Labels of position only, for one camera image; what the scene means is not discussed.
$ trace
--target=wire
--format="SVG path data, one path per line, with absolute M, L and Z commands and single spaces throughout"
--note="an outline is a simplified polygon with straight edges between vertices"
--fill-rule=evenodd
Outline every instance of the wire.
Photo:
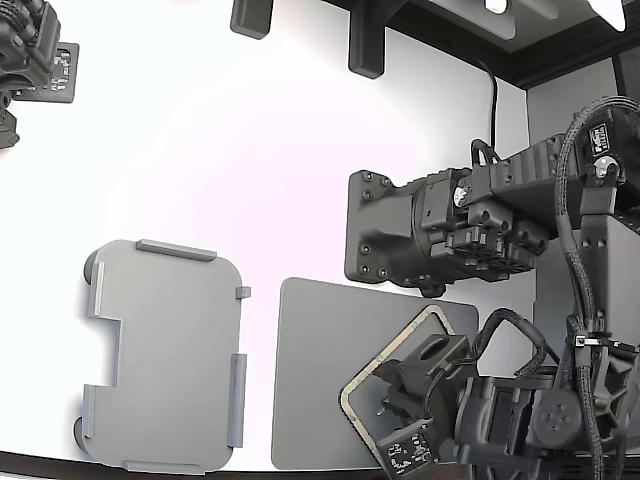
M 554 198 L 556 225 L 558 227 L 558 235 L 560 237 L 562 251 L 564 252 L 569 266 L 569 271 L 574 285 L 576 310 L 581 313 L 578 316 L 574 316 L 572 320 L 571 327 L 574 334 L 578 330 L 585 330 L 586 326 L 591 326 L 596 315 L 593 290 L 589 281 L 589 276 L 587 275 L 582 259 L 578 253 L 578 247 L 576 245 L 575 238 L 573 237 L 573 229 L 567 210 L 569 157 L 574 149 L 574 144 L 578 134 L 587 122 L 600 112 L 614 108 L 621 108 L 631 112 L 640 111 L 640 105 L 627 97 L 605 97 L 591 103 L 582 109 L 567 130 L 560 148 L 558 165 L 556 167 L 557 173 Z M 602 480 L 604 478 L 602 438 L 600 437 L 600 432 L 595 418 L 595 407 L 591 386 L 591 366 L 579 365 L 577 367 L 577 373 L 582 416 L 589 433 L 593 478 L 594 480 Z
M 487 75 L 489 75 L 489 78 L 491 79 L 491 86 L 492 86 L 492 91 L 491 91 L 491 130 L 489 132 L 489 146 L 491 147 L 492 150 L 495 150 L 496 148 L 496 111 L 498 108 L 498 80 L 496 79 L 496 76 L 493 74 L 493 72 L 491 72 L 491 70 L 489 69 L 489 67 L 487 66 L 486 63 L 484 63 L 482 60 L 478 60 L 477 58 L 473 58 L 473 60 L 475 60 L 475 62 L 480 65 L 483 70 L 485 72 L 487 72 Z
M 487 346 L 491 341 L 491 337 L 493 337 L 493 334 L 496 332 L 497 328 L 503 321 L 507 321 L 514 327 L 516 327 L 520 331 L 520 333 L 531 340 L 531 343 L 533 343 L 536 349 L 536 353 L 534 354 L 533 358 L 529 360 L 529 362 L 527 362 L 522 368 L 520 368 L 515 373 L 515 376 L 517 378 L 524 378 L 534 373 L 547 373 L 546 370 L 542 368 L 542 364 L 544 363 L 547 354 L 549 352 L 553 352 L 553 350 L 551 350 L 545 342 L 544 335 L 542 335 L 542 333 L 540 333 L 540 330 L 538 330 L 531 322 L 527 321 L 524 317 L 514 312 L 513 310 L 509 310 L 507 308 L 499 308 L 491 315 L 489 315 L 489 318 L 487 318 L 487 321 L 482 327 L 482 330 L 478 333 L 475 340 L 473 341 L 473 345 L 471 346 L 471 355 L 469 355 L 468 357 L 452 360 L 449 363 L 449 368 L 476 364 L 487 349 Z M 436 374 L 436 376 L 433 377 L 433 380 L 427 388 L 427 392 L 425 393 L 422 401 L 422 407 L 425 417 L 431 416 L 429 412 L 429 397 L 431 397 L 433 390 L 435 389 L 440 379 L 445 375 L 445 373 L 445 370 L 440 370 Z

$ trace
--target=black mounting bracket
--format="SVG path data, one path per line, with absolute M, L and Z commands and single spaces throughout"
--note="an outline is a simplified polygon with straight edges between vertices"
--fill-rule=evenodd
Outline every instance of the black mounting bracket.
M 355 0 L 350 12 L 349 70 L 367 78 L 384 73 L 385 27 L 409 0 Z M 231 30 L 262 39 L 271 29 L 273 0 L 234 0 Z
M 615 31 L 601 18 L 591 18 L 510 52 L 424 8 L 417 0 L 323 1 L 350 12 L 349 69 L 368 78 L 384 73 L 386 27 L 475 67 L 486 65 L 496 77 L 525 90 L 611 57 L 617 60 L 617 73 L 621 73 L 618 56 L 640 47 L 640 2 L 624 6 L 625 32 Z M 273 3 L 234 0 L 231 30 L 264 38 L 271 28 Z M 633 84 L 630 76 L 625 84 Z
M 271 30 L 273 0 L 233 0 L 231 30 L 260 40 Z
M 385 27 L 408 0 L 356 0 L 351 9 L 349 70 L 367 78 L 384 73 Z

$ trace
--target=gray tray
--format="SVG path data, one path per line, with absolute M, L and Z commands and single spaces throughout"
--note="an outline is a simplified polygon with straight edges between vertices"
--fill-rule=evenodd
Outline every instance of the gray tray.
M 85 385 L 74 426 L 95 461 L 204 474 L 242 446 L 246 356 L 233 264 L 214 252 L 119 240 L 85 265 L 88 316 L 120 323 L 116 385 Z
M 339 407 L 341 390 L 427 305 L 442 308 L 457 334 L 478 331 L 470 305 L 384 293 L 299 278 L 282 285 L 271 458 L 281 470 L 379 467 Z M 404 358 L 431 333 L 427 319 L 391 358 Z M 376 415 L 385 385 L 363 383 L 351 405 L 378 439 L 394 425 Z

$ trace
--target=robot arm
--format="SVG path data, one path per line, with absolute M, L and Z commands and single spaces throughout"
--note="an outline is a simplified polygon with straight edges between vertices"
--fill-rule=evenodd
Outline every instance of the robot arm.
M 560 237 L 576 290 L 575 315 L 566 319 L 567 347 L 551 371 L 538 365 L 513 379 L 477 375 L 472 365 L 479 347 L 497 324 L 526 322 L 504 310 L 487 322 L 480 344 L 449 342 L 433 356 L 416 351 L 400 370 L 394 371 L 398 364 L 382 369 L 379 376 L 390 383 L 386 406 L 407 425 L 379 444 L 387 472 L 400 465 L 389 452 L 419 438 L 431 463 L 439 442 L 453 439 L 458 462 L 472 465 L 477 478 L 551 478 L 554 459 L 588 451 L 600 479 L 603 452 L 624 455 L 639 398 L 639 110 L 629 99 L 603 99 L 583 110 L 566 136 L 504 160 L 474 142 L 472 168 L 448 169 L 403 187 L 373 172 L 351 176 L 349 279 L 391 281 L 439 297 L 457 280 L 495 282 L 531 270 L 549 241 Z M 577 228 L 579 248 L 572 235 Z M 539 347 L 535 328 L 523 328 Z M 472 353 L 460 353 L 465 350 Z

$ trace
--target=black mounting plate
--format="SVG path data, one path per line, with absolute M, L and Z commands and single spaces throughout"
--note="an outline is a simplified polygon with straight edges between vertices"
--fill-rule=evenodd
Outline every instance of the black mounting plate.
M 73 103 L 78 75 L 77 43 L 58 44 L 53 75 L 49 83 L 39 88 L 26 88 L 13 92 L 13 100 L 20 102 Z
M 411 0 L 323 0 L 351 12 L 349 68 L 368 78 L 384 73 L 384 29 L 389 27 L 471 65 L 481 62 L 502 80 L 529 89 L 640 46 L 640 2 L 624 6 L 619 33 L 596 17 L 514 53 L 471 33 Z M 231 28 L 264 38 L 273 0 L 234 0 Z

